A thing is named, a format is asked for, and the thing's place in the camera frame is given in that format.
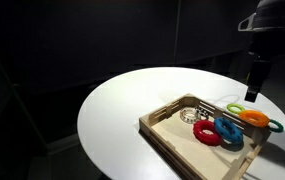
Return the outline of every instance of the orange ring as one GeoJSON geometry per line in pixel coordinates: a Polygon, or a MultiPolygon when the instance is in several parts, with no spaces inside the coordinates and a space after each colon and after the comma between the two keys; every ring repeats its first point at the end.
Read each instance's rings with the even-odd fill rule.
{"type": "Polygon", "coordinates": [[[270,121],[265,114],[255,110],[244,110],[239,117],[257,127],[266,127],[270,121]]]}

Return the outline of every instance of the blue ring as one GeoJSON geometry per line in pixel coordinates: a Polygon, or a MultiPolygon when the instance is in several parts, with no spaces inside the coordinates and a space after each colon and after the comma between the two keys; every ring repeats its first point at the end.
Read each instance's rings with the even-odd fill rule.
{"type": "Polygon", "coordinates": [[[214,119],[214,128],[223,139],[232,144],[241,144],[243,142],[242,132],[231,121],[223,117],[214,119]]]}

